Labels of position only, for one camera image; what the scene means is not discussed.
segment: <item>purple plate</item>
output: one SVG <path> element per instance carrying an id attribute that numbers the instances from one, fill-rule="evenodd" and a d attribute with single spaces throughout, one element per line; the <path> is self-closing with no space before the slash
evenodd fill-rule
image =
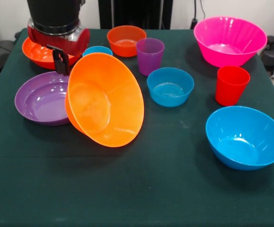
<path id="1" fill-rule="evenodd" d="M 56 126 L 68 123 L 65 109 L 68 79 L 57 72 L 46 72 L 28 80 L 15 95 L 17 111 L 39 124 Z"/>

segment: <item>bowl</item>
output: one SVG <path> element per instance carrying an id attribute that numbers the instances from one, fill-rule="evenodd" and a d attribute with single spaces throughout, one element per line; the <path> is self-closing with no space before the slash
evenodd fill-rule
<path id="1" fill-rule="evenodd" d="M 139 27 L 123 25 L 111 29 L 107 34 L 112 51 L 121 57 L 137 55 L 136 43 L 146 38 L 146 32 Z"/>
<path id="2" fill-rule="evenodd" d="M 24 41 L 22 50 L 24 55 L 36 65 L 45 69 L 55 70 L 52 50 L 32 42 L 29 37 Z M 72 55 L 68 55 L 68 57 L 69 65 L 73 65 L 80 58 L 80 56 Z"/>
<path id="3" fill-rule="evenodd" d="M 124 146 L 141 129 L 144 102 L 139 84 L 127 66 L 111 55 L 91 53 L 75 64 L 68 101 L 73 125 L 101 145 Z"/>
<path id="4" fill-rule="evenodd" d="M 228 106 L 212 113 L 206 135 L 215 155 L 236 170 L 256 170 L 274 163 L 274 120 L 265 113 Z"/>
<path id="5" fill-rule="evenodd" d="M 194 88 L 193 78 L 177 68 L 160 68 L 147 78 L 152 99 L 159 105 L 174 107 L 183 104 Z"/>
<path id="6" fill-rule="evenodd" d="M 257 25 L 235 17 L 210 17 L 199 22 L 194 35 L 210 64 L 241 66 L 265 47 L 267 36 Z"/>
<path id="7" fill-rule="evenodd" d="M 69 97 L 68 97 L 68 92 L 66 92 L 66 98 L 65 98 L 65 108 L 66 108 L 66 113 L 67 113 L 67 116 L 68 116 L 68 119 L 69 121 L 71 122 L 71 124 L 78 130 L 80 131 L 81 133 L 84 133 L 84 131 L 81 129 L 81 127 L 79 126 L 79 124 L 77 123 L 73 113 L 72 113 L 72 110 L 71 110 L 71 107 L 70 107 L 70 103 L 69 103 Z"/>
<path id="8" fill-rule="evenodd" d="M 57 72 L 46 72 L 29 79 L 15 95 L 17 111 L 23 117 L 43 125 L 68 123 L 64 105 L 68 79 Z"/>
<path id="9" fill-rule="evenodd" d="M 86 56 L 89 53 L 107 53 L 109 55 L 113 55 L 113 52 L 110 50 L 110 48 L 105 46 L 92 46 L 85 50 L 85 52 L 82 54 L 82 56 Z"/>

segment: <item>bowl rim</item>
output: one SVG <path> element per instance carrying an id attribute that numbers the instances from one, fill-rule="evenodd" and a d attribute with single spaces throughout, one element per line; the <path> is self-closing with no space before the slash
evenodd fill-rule
<path id="1" fill-rule="evenodd" d="M 130 74 L 131 74 L 131 76 L 132 76 L 131 78 L 132 78 L 133 83 L 135 84 L 135 86 L 136 86 L 137 88 L 139 88 L 140 95 L 141 95 L 141 100 L 142 100 L 142 108 L 143 108 L 143 111 L 142 111 L 142 122 L 141 122 L 141 124 L 140 124 L 140 127 L 139 127 L 138 130 L 136 131 L 136 134 L 135 134 L 134 138 L 133 138 L 131 141 L 129 141 L 129 142 L 126 141 L 126 142 L 124 142 L 124 143 L 123 143 L 123 142 L 122 142 L 122 143 L 119 143 L 117 146 L 111 145 L 111 144 L 107 145 L 106 143 L 103 142 L 103 140 L 95 139 L 94 136 L 93 136 L 94 133 L 87 133 L 86 130 L 84 129 L 84 127 L 81 126 L 81 124 L 80 124 L 79 121 L 77 120 L 76 114 L 73 112 L 72 104 L 71 104 L 71 101 L 70 101 L 70 98 L 69 98 L 69 93 L 68 93 L 68 102 L 69 102 L 70 110 L 71 110 L 71 112 L 72 112 L 72 115 L 74 116 L 75 121 L 77 122 L 77 124 L 79 125 L 79 127 L 81 128 L 81 130 L 83 131 L 83 133 L 84 133 L 87 137 L 89 137 L 91 140 L 93 140 L 93 141 L 95 141 L 96 143 L 98 143 L 98 144 L 100 144 L 100 145 L 102 145 L 102 146 L 105 146 L 105 147 L 110 147 L 110 148 L 119 148 L 119 147 L 123 147 L 123 146 L 128 145 L 129 143 L 131 143 L 131 142 L 138 136 L 138 134 L 140 133 L 141 128 L 142 128 L 142 126 L 143 126 L 144 117 L 145 117 L 145 103 L 144 103 L 144 97 L 143 97 L 143 94 L 142 94 L 142 91 L 141 91 L 141 87 L 140 87 L 140 85 L 139 85 L 139 83 L 138 83 L 136 77 L 134 76 L 133 72 L 131 71 L 131 69 L 130 69 L 125 63 L 123 63 L 121 60 L 119 60 L 118 58 L 116 58 L 116 57 L 114 57 L 114 56 L 112 56 L 112 55 L 110 55 L 110 54 L 107 54 L 107 53 L 94 52 L 94 53 L 87 54 L 87 55 L 85 55 L 84 57 L 82 57 L 81 59 L 79 59 L 79 60 L 77 61 L 77 63 L 73 66 L 73 69 L 74 69 L 75 67 L 77 67 L 77 65 L 79 65 L 79 62 L 80 62 L 80 61 L 83 61 L 84 58 L 90 58 L 92 55 L 103 55 L 103 56 L 107 55 L 109 58 L 112 58 L 113 61 L 116 61 L 117 63 L 121 64 L 122 66 L 125 66 L 125 69 L 127 70 L 127 72 L 130 72 Z M 70 84 L 70 82 L 71 82 L 71 79 L 70 79 L 70 78 L 71 78 L 73 69 L 71 70 L 71 73 L 70 73 L 70 76 L 69 76 L 67 92 L 69 91 L 69 84 Z"/>
<path id="2" fill-rule="evenodd" d="M 120 26 L 116 26 L 116 27 L 110 29 L 110 30 L 108 31 L 108 33 L 107 33 L 107 39 L 108 39 L 109 43 L 112 43 L 112 44 L 114 44 L 114 45 L 116 45 L 116 46 L 124 47 L 124 46 L 122 46 L 122 45 L 116 44 L 115 42 L 112 42 L 112 41 L 109 39 L 109 34 L 110 34 L 113 30 L 115 31 L 115 29 L 117 29 L 117 28 L 119 28 L 119 27 L 132 27 L 132 28 L 137 28 L 137 30 L 142 31 L 142 33 L 145 35 L 145 37 L 142 38 L 142 39 L 145 39 L 145 38 L 147 37 L 145 30 L 143 30 L 142 28 L 139 28 L 139 27 L 137 27 L 137 26 L 133 26 L 133 25 L 120 25 Z M 136 46 L 136 44 L 131 45 L 131 46 L 126 46 L 126 47 L 124 47 L 124 48 L 130 48 L 130 47 L 134 47 L 134 46 Z"/>
<path id="3" fill-rule="evenodd" d="M 250 22 L 250 21 L 245 20 L 245 19 L 242 19 L 242 18 L 240 18 L 240 17 L 215 16 L 215 17 L 208 17 L 208 18 L 205 18 L 204 20 L 202 20 L 202 21 L 200 21 L 199 23 L 197 23 L 196 26 L 195 26 L 195 28 L 194 28 L 194 36 L 195 36 L 197 42 L 200 43 L 200 44 L 202 44 L 202 45 L 205 46 L 206 48 L 210 49 L 211 51 L 214 51 L 214 52 L 216 52 L 216 53 L 223 53 L 223 52 L 219 52 L 219 51 L 213 50 L 212 48 L 209 48 L 207 45 L 205 45 L 203 42 L 201 42 L 201 41 L 198 39 L 197 35 L 196 35 L 196 31 L 197 31 L 197 28 L 199 27 L 199 25 L 202 24 L 202 23 L 204 23 L 204 21 L 211 20 L 211 19 L 216 19 L 216 18 L 230 18 L 230 19 L 236 19 L 236 20 L 245 21 L 245 22 L 250 23 L 250 24 L 254 25 L 255 27 L 257 27 L 257 28 L 258 28 L 259 30 L 261 30 L 261 31 L 264 33 L 264 35 L 265 35 L 265 44 L 262 45 L 262 47 L 260 47 L 260 48 L 259 48 L 258 50 L 256 50 L 256 51 L 251 51 L 251 52 L 247 52 L 247 53 L 224 53 L 224 54 L 233 55 L 233 56 L 235 56 L 235 55 L 253 54 L 253 53 L 255 54 L 255 53 L 257 53 L 258 51 L 262 50 L 262 49 L 266 46 L 266 44 L 267 44 L 267 34 L 266 34 L 266 32 L 265 32 L 263 29 L 261 29 L 261 28 L 260 28 L 258 25 L 256 25 L 255 23 Z"/>
<path id="4" fill-rule="evenodd" d="M 28 54 L 27 54 L 27 52 L 25 51 L 25 49 L 24 49 L 24 45 L 26 44 L 26 42 L 28 42 L 28 40 L 30 40 L 32 43 L 34 43 L 29 37 L 27 37 L 24 41 L 23 41 L 23 44 L 22 44 L 22 52 L 24 53 L 24 55 L 29 59 L 29 60 L 31 60 L 31 61 L 34 61 L 34 62 L 39 62 L 39 63 L 48 63 L 48 64 L 54 64 L 54 61 L 42 61 L 42 60 L 36 60 L 36 59 L 33 59 L 33 58 L 31 58 Z M 74 57 L 76 57 L 76 56 L 73 56 L 73 55 L 70 55 L 70 54 L 68 54 L 68 57 L 69 57 L 69 60 L 70 59 L 72 59 L 72 58 L 74 58 Z"/>
<path id="5" fill-rule="evenodd" d="M 82 57 L 85 57 L 87 55 L 87 54 L 85 54 L 85 52 L 87 50 L 95 48 L 95 47 L 100 47 L 100 48 L 103 48 L 103 49 L 107 49 L 110 52 L 109 54 L 113 56 L 113 51 L 109 47 L 106 47 L 106 46 L 90 46 L 90 47 L 86 48 L 85 51 L 82 53 Z"/>
<path id="6" fill-rule="evenodd" d="M 42 76 L 44 76 L 44 75 L 46 75 L 46 74 L 51 74 L 51 73 L 56 73 L 56 74 L 57 74 L 56 71 L 49 71 L 49 72 L 44 72 L 44 73 L 38 74 L 38 75 L 36 75 L 36 76 L 30 78 L 29 80 L 27 80 L 25 83 L 23 83 L 23 84 L 19 87 L 19 89 L 17 90 L 17 92 L 16 92 L 16 94 L 15 94 L 15 97 L 14 97 L 14 105 L 15 105 L 16 110 L 20 113 L 20 115 L 22 115 L 23 117 L 25 117 L 26 119 L 28 119 L 28 120 L 30 120 L 30 121 L 37 122 L 37 123 L 40 123 L 40 124 L 48 124 L 48 123 L 49 123 L 50 125 L 51 125 L 51 124 L 53 125 L 53 124 L 55 124 L 55 123 L 58 123 L 58 122 L 61 122 L 61 121 L 65 121 L 65 120 L 68 118 L 68 117 L 66 117 L 66 118 L 57 119 L 57 120 L 54 120 L 54 121 L 40 121 L 40 120 L 35 120 L 35 119 L 32 119 L 32 118 L 30 118 L 30 117 L 28 117 L 28 116 L 24 116 L 24 115 L 22 114 L 22 112 L 19 110 L 19 107 L 18 107 L 18 105 L 17 105 L 17 97 L 18 97 L 18 95 L 19 95 L 20 90 L 24 87 L 25 84 L 29 83 L 30 81 L 36 80 L 36 79 L 38 79 L 39 77 L 42 77 Z"/>
<path id="7" fill-rule="evenodd" d="M 221 110 L 223 110 L 223 109 L 249 109 L 249 110 L 251 110 L 251 111 L 254 111 L 254 112 L 257 112 L 257 113 L 259 113 L 259 114 L 262 114 L 262 115 L 266 116 L 269 120 L 271 120 L 272 122 L 274 122 L 274 119 L 271 118 L 270 116 L 268 116 L 267 114 L 265 114 L 264 112 L 259 111 L 259 110 L 254 109 L 254 108 L 251 108 L 251 107 L 241 106 L 241 105 L 233 105 L 233 106 L 227 106 L 227 107 L 219 108 L 219 109 L 217 109 L 216 111 L 214 111 L 212 114 L 209 115 L 209 117 L 208 117 L 208 119 L 207 119 L 207 121 L 206 121 L 206 124 L 205 124 L 205 133 L 206 133 L 206 137 L 207 137 L 209 143 L 211 144 L 211 146 L 213 146 L 214 149 L 215 149 L 220 155 L 226 157 L 227 159 L 229 159 L 229 160 L 231 160 L 231 161 L 233 161 L 233 162 L 235 162 L 235 163 L 239 163 L 239 164 L 242 164 L 242 165 L 244 165 L 244 166 L 257 166 L 257 167 L 259 167 L 259 166 L 268 166 L 268 165 L 271 165 L 272 163 L 274 163 L 274 160 L 273 160 L 273 161 L 266 162 L 266 163 L 263 163 L 263 164 L 251 164 L 251 165 L 250 165 L 250 164 L 245 164 L 245 163 L 243 163 L 243 162 L 238 162 L 238 161 L 236 161 L 236 160 L 234 160 L 234 159 L 232 159 L 232 158 L 229 158 L 229 157 L 225 156 L 225 155 L 222 154 L 221 152 L 219 152 L 219 150 L 213 145 L 212 141 L 210 140 L 210 138 L 209 138 L 208 135 L 207 135 L 207 127 L 208 127 L 207 125 L 208 125 L 208 122 L 209 122 L 209 120 L 211 119 L 211 117 L 212 117 L 214 114 L 216 114 L 217 112 L 219 112 L 219 111 L 221 111 Z"/>
<path id="8" fill-rule="evenodd" d="M 174 68 L 174 67 L 159 68 L 159 69 L 156 69 L 156 70 L 154 70 L 153 72 L 151 72 L 151 73 L 148 75 L 147 79 L 146 79 L 146 84 L 147 84 L 147 87 L 148 87 L 148 89 L 149 89 L 150 91 L 153 90 L 153 89 L 151 89 L 150 86 L 149 86 L 149 80 L 151 79 L 151 77 L 153 77 L 153 73 L 154 73 L 154 72 L 157 72 L 157 71 L 160 71 L 160 70 L 165 70 L 165 69 L 172 69 L 172 70 L 177 70 L 177 71 L 184 72 L 184 74 L 185 74 L 187 77 L 191 78 L 191 81 L 193 82 L 192 87 L 191 87 L 191 89 L 190 89 L 188 92 L 185 92 L 183 95 L 176 96 L 176 97 L 171 97 L 171 98 L 180 98 L 180 97 L 183 97 L 183 96 L 186 96 L 186 95 L 190 94 L 190 93 L 193 91 L 193 89 L 194 89 L 194 87 L 195 87 L 195 82 L 194 82 L 193 77 L 192 77 L 189 73 L 187 73 L 186 71 L 184 71 L 184 70 L 182 70 L 182 69 Z"/>

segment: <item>red cup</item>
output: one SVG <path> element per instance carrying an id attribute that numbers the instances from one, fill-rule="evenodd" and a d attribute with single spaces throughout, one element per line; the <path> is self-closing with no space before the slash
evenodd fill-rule
<path id="1" fill-rule="evenodd" d="M 220 105 L 236 105 L 246 85 L 249 73 L 237 66 L 225 66 L 217 73 L 216 101 Z"/>

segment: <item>small blue bowl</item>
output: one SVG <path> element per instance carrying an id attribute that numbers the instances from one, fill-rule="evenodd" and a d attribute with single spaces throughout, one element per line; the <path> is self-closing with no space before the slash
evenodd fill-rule
<path id="1" fill-rule="evenodd" d="M 207 119 L 206 135 L 215 155 L 228 167 L 247 171 L 274 163 L 274 120 L 261 111 L 221 108 Z"/>
<path id="2" fill-rule="evenodd" d="M 82 56 L 85 56 L 89 53 L 107 53 L 109 55 L 113 56 L 113 52 L 105 46 L 92 46 L 85 50 L 85 52 L 82 54 Z"/>
<path id="3" fill-rule="evenodd" d="M 194 88 L 193 78 L 177 68 L 160 68 L 147 78 L 152 99 L 159 105 L 174 107 L 183 104 Z"/>

